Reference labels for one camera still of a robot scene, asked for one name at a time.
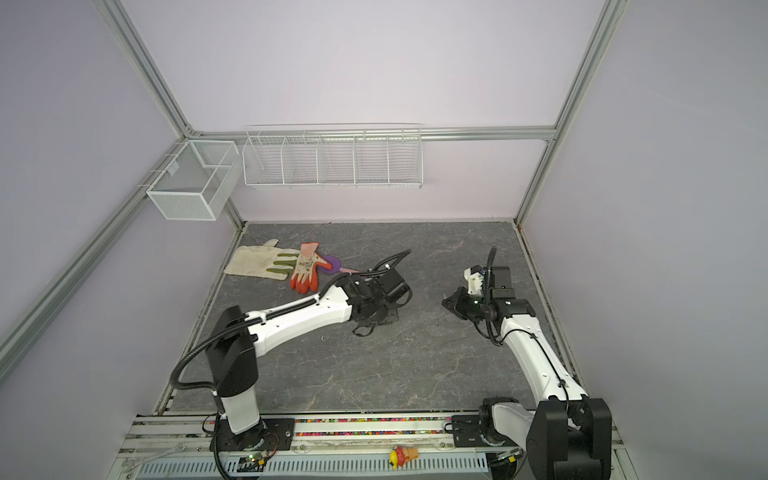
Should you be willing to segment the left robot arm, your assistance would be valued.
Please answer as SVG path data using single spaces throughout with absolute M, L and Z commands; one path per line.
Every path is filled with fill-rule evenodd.
M 396 267 L 404 250 L 360 273 L 339 273 L 317 293 L 278 307 L 223 312 L 211 335 L 175 365 L 169 383 L 179 391 L 204 389 L 216 404 L 213 451 L 279 450 L 290 431 L 269 427 L 260 412 L 256 383 L 258 359 L 276 347 L 321 328 L 352 322 L 352 334 L 365 338 L 397 320 L 397 310 L 413 291 Z

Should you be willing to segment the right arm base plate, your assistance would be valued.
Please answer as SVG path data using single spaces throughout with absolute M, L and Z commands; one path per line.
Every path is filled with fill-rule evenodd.
M 493 433 L 479 415 L 453 415 L 443 424 L 455 447 L 512 447 L 509 438 Z

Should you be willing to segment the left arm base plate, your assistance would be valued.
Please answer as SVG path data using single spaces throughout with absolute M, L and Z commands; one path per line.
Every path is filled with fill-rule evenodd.
M 222 418 L 214 425 L 210 450 L 213 451 L 214 446 L 219 452 L 289 450 L 294 428 L 293 418 L 261 419 L 256 426 L 236 434 L 228 420 Z

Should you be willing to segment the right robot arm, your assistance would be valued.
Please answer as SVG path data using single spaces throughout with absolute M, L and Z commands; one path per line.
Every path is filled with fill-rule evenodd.
M 612 473 L 612 413 L 573 378 L 548 343 L 531 303 L 516 295 L 508 268 L 487 260 L 465 270 L 466 286 L 442 302 L 493 346 L 508 348 L 537 401 L 529 410 L 510 397 L 484 399 L 479 428 L 489 444 L 515 444 L 537 479 L 608 479 Z

